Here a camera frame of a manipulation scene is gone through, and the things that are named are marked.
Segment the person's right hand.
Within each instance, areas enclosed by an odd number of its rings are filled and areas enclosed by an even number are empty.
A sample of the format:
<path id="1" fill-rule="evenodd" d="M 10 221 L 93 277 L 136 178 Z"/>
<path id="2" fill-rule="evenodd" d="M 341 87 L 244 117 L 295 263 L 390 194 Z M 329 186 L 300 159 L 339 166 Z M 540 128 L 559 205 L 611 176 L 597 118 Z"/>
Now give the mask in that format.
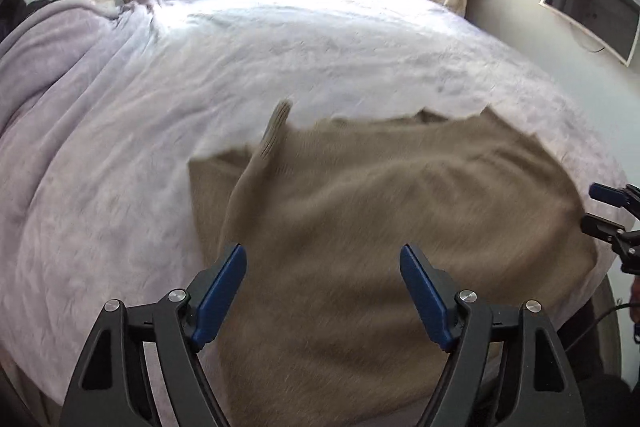
<path id="1" fill-rule="evenodd" d="M 630 288 L 630 297 L 629 303 L 632 304 L 632 307 L 629 310 L 629 316 L 631 321 L 634 324 L 640 323 L 640 277 L 637 275 L 634 278 L 634 283 L 632 283 Z"/>

